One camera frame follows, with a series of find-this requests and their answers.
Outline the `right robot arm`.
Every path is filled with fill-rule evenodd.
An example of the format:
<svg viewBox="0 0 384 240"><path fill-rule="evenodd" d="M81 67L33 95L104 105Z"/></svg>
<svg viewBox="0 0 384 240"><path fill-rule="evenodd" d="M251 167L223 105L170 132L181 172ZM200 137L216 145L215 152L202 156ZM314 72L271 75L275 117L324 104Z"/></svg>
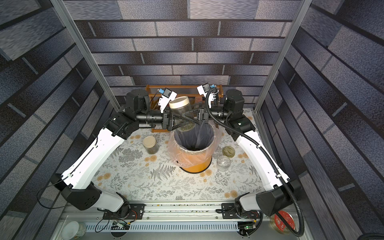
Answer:
<svg viewBox="0 0 384 240"><path fill-rule="evenodd" d="M263 183L264 192L247 193L235 199L238 215L251 211L261 211L266 216L294 205L301 213L297 193L301 184L290 177L274 162L271 154L264 148L255 126L243 114L244 98L239 90L228 90L222 107L217 106L219 90L214 85L201 85L197 88L199 95L205 97L205 106L198 114L198 119L214 120L224 127L227 133L247 154Z"/></svg>

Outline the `glass jar beige lid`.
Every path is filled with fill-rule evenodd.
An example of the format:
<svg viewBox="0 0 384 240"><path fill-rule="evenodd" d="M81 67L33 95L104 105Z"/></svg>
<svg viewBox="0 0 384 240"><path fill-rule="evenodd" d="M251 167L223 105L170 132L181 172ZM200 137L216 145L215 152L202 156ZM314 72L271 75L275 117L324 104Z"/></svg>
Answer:
<svg viewBox="0 0 384 240"><path fill-rule="evenodd" d="M176 114L181 116L182 114L185 114L186 117L188 118L191 118L191 119L194 118L194 113L192 112L187 113L188 111L192 110L192 106L190 104L189 98L186 96L175 98L174 100L169 102L169 106L173 115ZM180 124L183 124L183 125L177 128L179 132L187 132L195 127L194 122L175 117L174 126L180 125Z"/></svg>

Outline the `green jar lid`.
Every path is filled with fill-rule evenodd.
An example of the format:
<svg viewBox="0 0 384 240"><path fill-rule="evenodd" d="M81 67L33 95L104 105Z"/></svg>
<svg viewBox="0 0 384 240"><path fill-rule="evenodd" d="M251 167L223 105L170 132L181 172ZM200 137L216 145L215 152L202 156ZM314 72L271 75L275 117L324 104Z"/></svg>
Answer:
<svg viewBox="0 0 384 240"><path fill-rule="evenodd" d="M233 147L231 146L225 146L222 148L222 154L224 156L227 156L228 158L233 158L236 154L236 151Z"/></svg>

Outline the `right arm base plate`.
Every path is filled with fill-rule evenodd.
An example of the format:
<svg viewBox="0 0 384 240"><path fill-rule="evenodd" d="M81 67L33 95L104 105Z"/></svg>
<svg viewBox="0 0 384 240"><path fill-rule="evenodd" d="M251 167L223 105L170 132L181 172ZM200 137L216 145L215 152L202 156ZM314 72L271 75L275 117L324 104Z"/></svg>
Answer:
<svg viewBox="0 0 384 240"><path fill-rule="evenodd" d="M223 219L251 219L257 220L263 217L260 211L252 210L248 212L239 211L235 203L222 203L216 213L221 214Z"/></svg>

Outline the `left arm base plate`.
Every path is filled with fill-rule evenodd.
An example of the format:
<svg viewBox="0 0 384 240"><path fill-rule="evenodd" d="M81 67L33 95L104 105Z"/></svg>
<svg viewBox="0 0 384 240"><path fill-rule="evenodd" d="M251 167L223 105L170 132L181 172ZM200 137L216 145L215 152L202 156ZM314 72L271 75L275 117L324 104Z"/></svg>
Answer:
<svg viewBox="0 0 384 240"><path fill-rule="evenodd" d="M103 220L141 220L145 204L123 204L117 212L104 211Z"/></svg>

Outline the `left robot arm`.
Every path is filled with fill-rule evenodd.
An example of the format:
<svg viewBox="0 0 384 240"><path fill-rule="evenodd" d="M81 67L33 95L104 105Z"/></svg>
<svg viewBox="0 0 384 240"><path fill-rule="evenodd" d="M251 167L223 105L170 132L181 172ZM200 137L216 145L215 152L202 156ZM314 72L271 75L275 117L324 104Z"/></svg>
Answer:
<svg viewBox="0 0 384 240"><path fill-rule="evenodd" d="M151 109L147 91L132 90L127 93L126 104L104 123L94 142L78 160L62 174L52 176L51 183L69 204L81 211L92 207L108 210L118 218L130 213L129 201L123 195L97 188L92 179L115 149L135 131L145 125L172 128L169 112L165 108L177 97L177 93L170 89L159 89L158 92L161 94L159 110Z"/></svg>

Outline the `glass tea jar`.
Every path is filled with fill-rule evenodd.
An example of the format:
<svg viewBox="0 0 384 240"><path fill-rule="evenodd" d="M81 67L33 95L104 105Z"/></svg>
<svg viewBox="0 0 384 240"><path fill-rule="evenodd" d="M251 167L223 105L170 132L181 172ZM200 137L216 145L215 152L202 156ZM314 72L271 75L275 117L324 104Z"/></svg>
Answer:
<svg viewBox="0 0 384 240"><path fill-rule="evenodd" d="M217 159L217 169L221 172L226 172L229 170L230 166L231 166L231 159L225 155L223 156L220 156L218 159Z"/></svg>

